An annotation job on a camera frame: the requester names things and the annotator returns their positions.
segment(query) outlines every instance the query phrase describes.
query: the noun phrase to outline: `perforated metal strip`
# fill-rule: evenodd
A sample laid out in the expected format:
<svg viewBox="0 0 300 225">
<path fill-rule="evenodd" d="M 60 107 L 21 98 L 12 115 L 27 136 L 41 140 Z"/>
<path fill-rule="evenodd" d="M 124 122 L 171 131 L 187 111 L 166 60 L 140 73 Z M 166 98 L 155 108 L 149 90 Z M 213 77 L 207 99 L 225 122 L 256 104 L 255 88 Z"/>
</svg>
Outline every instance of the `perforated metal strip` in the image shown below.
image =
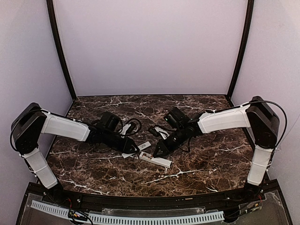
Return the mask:
<svg viewBox="0 0 300 225">
<path fill-rule="evenodd" d="M 68 219 L 68 209 L 62 207 L 34 200 L 32 201 L 31 207 L 60 218 Z M 196 225 L 224 220 L 222 211 L 186 217 L 135 218 L 113 217 L 92 213 L 89 214 L 89 217 L 95 225 Z"/>
</svg>

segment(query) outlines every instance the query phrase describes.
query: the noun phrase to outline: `black pole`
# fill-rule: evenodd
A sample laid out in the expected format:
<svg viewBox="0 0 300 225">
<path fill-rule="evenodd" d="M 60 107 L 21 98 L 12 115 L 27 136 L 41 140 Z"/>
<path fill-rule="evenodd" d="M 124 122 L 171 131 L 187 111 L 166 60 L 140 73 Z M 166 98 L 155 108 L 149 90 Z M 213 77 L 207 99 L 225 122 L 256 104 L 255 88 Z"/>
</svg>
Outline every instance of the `black pole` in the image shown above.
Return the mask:
<svg viewBox="0 0 300 225">
<path fill-rule="evenodd" d="M 240 50 L 239 50 L 238 58 L 236 60 L 234 72 L 233 72 L 232 79 L 231 79 L 230 86 L 229 86 L 229 90 L 227 93 L 227 96 L 230 99 L 233 96 L 233 91 L 234 91 L 236 82 L 238 80 L 240 67 L 242 65 L 242 61 L 243 61 L 243 57 L 244 57 L 244 53 L 245 53 L 245 49 L 246 49 L 246 44 L 247 44 L 248 35 L 249 35 L 249 31 L 250 31 L 252 13 L 253 13 L 253 6 L 254 6 L 254 0 L 248 0 L 245 25 L 244 25 L 242 40 L 240 42 Z"/>
<path fill-rule="evenodd" d="M 56 18 L 55 18 L 53 0 L 47 0 L 47 6 L 48 6 L 48 14 L 49 14 L 49 19 L 50 19 L 50 24 L 51 24 L 51 28 L 52 28 L 52 34 L 53 34 L 58 58 L 60 59 L 61 69 L 64 74 L 70 95 L 74 101 L 77 98 L 77 96 L 76 96 L 76 93 L 74 90 L 74 86 L 72 84 L 72 80 L 71 80 L 70 73 L 69 73 L 69 70 L 67 67 L 65 55 L 64 55 L 64 52 L 63 52 L 62 46 L 61 46 L 60 35 L 58 33 L 58 28 L 57 28 L 57 23 L 56 23 Z"/>
</svg>

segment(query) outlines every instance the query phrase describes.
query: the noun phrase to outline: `brown marble surface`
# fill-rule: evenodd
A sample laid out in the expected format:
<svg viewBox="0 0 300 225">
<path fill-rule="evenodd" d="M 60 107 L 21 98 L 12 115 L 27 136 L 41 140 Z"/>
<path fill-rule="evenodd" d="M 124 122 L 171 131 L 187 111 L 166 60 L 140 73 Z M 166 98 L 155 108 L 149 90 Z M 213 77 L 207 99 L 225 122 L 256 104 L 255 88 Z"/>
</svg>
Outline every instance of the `brown marble surface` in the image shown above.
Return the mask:
<svg viewBox="0 0 300 225">
<path fill-rule="evenodd" d="M 168 127 L 163 116 L 173 106 L 188 116 L 229 107 L 221 95 L 79 97 L 68 117 L 91 122 L 110 111 L 124 122 L 138 118 L 143 127 L 132 138 L 137 145 L 149 141 L 152 146 L 145 152 L 153 153 L 159 138 L 147 129 L 154 124 Z M 192 139 L 190 153 L 176 150 L 165 157 L 172 161 L 167 170 L 137 157 L 124 159 L 121 153 L 102 144 L 63 137 L 56 138 L 47 161 L 67 190 L 146 197 L 205 194 L 243 187 L 252 156 L 243 131 L 230 129 Z"/>
</svg>

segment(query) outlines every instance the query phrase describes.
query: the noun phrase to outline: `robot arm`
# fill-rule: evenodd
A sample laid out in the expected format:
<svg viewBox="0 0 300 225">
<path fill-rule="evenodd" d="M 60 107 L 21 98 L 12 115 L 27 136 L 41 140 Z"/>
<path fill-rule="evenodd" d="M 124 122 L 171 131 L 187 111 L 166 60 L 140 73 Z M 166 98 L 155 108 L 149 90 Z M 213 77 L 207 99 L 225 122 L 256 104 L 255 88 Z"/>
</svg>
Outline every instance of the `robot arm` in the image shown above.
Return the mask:
<svg viewBox="0 0 300 225">
<path fill-rule="evenodd" d="M 157 143 L 153 157 L 162 157 L 178 149 L 187 139 L 217 130 L 252 128 L 255 152 L 247 182 L 259 186 L 277 144 L 279 118 L 261 97 L 251 102 L 221 111 L 206 111 L 189 118 L 178 108 L 164 119 L 175 129 L 166 139 Z"/>
<path fill-rule="evenodd" d="M 128 123 L 121 133 L 117 133 L 114 130 L 119 121 L 120 118 L 116 115 L 105 112 L 95 124 L 88 124 L 50 113 L 41 109 L 38 104 L 31 103 L 13 122 L 11 141 L 14 142 L 13 148 L 25 159 L 47 189 L 62 190 L 61 184 L 39 151 L 40 134 L 53 134 L 87 143 L 104 143 L 127 154 L 138 152 L 135 142 L 126 136 L 126 132 L 130 133 L 135 124 Z"/>
</svg>

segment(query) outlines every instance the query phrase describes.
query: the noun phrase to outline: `white wall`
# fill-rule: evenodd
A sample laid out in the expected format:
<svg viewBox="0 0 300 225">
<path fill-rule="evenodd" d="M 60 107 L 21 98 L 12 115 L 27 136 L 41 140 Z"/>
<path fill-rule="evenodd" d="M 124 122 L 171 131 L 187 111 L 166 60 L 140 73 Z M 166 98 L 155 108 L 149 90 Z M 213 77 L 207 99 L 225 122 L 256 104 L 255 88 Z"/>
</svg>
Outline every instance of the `white wall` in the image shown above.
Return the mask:
<svg viewBox="0 0 300 225">
<path fill-rule="evenodd" d="M 46 1 L 2 1 L 0 31 L 0 225 L 13 225 L 28 182 L 34 177 L 9 145 L 11 123 L 31 102 L 65 114 L 71 97 L 57 57 Z M 44 154 L 52 140 L 52 136 L 42 138 Z"/>
<path fill-rule="evenodd" d="M 246 0 L 55 0 L 77 95 L 227 93 Z"/>
<path fill-rule="evenodd" d="M 232 100 L 235 104 L 260 95 L 287 112 L 290 131 L 300 114 L 300 2 L 255 1 L 244 60 Z M 280 110 L 274 108 L 284 119 Z M 294 224 L 300 224 L 299 122 L 282 143 L 269 171 L 278 178 Z"/>
</svg>

